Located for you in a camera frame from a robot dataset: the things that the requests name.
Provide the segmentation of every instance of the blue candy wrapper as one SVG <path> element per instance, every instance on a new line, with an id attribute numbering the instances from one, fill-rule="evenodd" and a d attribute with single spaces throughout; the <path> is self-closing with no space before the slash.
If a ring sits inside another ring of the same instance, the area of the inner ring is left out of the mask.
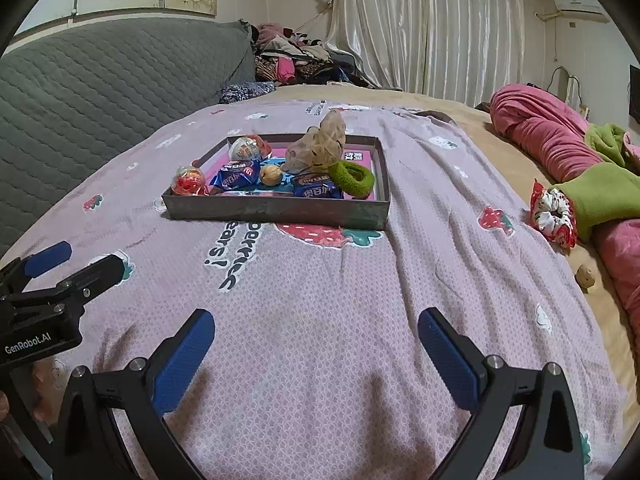
<path id="1" fill-rule="evenodd" d="M 294 177 L 293 196 L 302 198 L 344 198 L 327 174 L 305 173 Z"/>
<path id="2" fill-rule="evenodd" d="M 210 185 L 224 191 L 232 191 L 240 187 L 254 186 L 259 179 L 259 160 L 231 160 L 220 168 Z"/>

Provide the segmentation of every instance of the red lollipop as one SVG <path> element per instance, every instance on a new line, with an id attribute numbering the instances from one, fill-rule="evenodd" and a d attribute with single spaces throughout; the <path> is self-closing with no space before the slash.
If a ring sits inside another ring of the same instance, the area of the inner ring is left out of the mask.
<path id="1" fill-rule="evenodd" d="M 208 195 L 204 174 L 193 166 L 182 166 L 175 172 L 171 190 L 176 195 Z"/>

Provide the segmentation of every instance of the metal screw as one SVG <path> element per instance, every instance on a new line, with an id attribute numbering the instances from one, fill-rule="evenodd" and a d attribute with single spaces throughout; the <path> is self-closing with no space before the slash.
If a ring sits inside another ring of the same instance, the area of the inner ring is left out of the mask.
<path id="1" fill-rule="evenodd" d="M 139 372 L 146 366 L 146 359 L 143 357 L 136 357 L 132 362 L 129 363 L 129 370 L 133 370 L 134 372 Z"/>
<path id="2" fill-rule="evenodd" d="M 546 369 L 549 370 L 551 375 L 560 375 L 562 373 L 562 368 L 557 363 L 549 363 Z"/>
<path id="3" fill-rule="evenodd" d="M 74 371 L 71 372 L 73 377 L 82 377 L 86 373 L 86 366 L 80 365 L 74 368 Z"/>
<path id="4" fill-rule="evenodd" d="M 486 359 L 486 363 L 494 370 L 497 370 L 504 366 L 504 360 L 499 355 L 490 355 Z"/>

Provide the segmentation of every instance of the tan bedsheet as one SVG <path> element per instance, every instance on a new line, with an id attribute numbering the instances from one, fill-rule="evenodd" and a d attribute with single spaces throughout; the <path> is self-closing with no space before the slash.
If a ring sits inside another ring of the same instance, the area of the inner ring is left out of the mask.
<path id="1" fill-rule="evenodd" d="M 543 185 L 550 183 L 548 176 L 537 163 L 530 160 L 519 148 L 493 133 L 489 114 L 473 110 L 461 103 L 434 99 L 420 94 L 376 91 L 339 85 L 283 87 L 259 99 L 268 102 L 290 99 L 331 99 L 345 104 L 393 105 L 444 112 L 462 126 L 466 134 L 526 203 L 531 196 L 534 178 Z M 640 421 L 636 365 L 628 319 L 620 305 L 611 278 L 592 246 L 575 247 L 568 260 L 574 272 L 583 263 L 589 264 L 596 270 L 596 284 L 589 289 L 588 293 L 585 293 L 585 297 L 602 330 L 602 338 L 616 380 L 627 392 L 623 412 L 623 443 L 626 444 Z"/>

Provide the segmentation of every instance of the pile of clothes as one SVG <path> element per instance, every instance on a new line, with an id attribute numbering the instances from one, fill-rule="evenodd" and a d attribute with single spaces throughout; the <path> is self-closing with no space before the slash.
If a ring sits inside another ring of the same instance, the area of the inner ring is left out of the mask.
<path id="1" fill-rule="evenodd" d="M 356 74 L 353 56 L 329 53 L 320 40 L 279 23 L 252 25 L 252 33 L 256 81 L 276 86 L 337 81 L 372 88 Z"/>

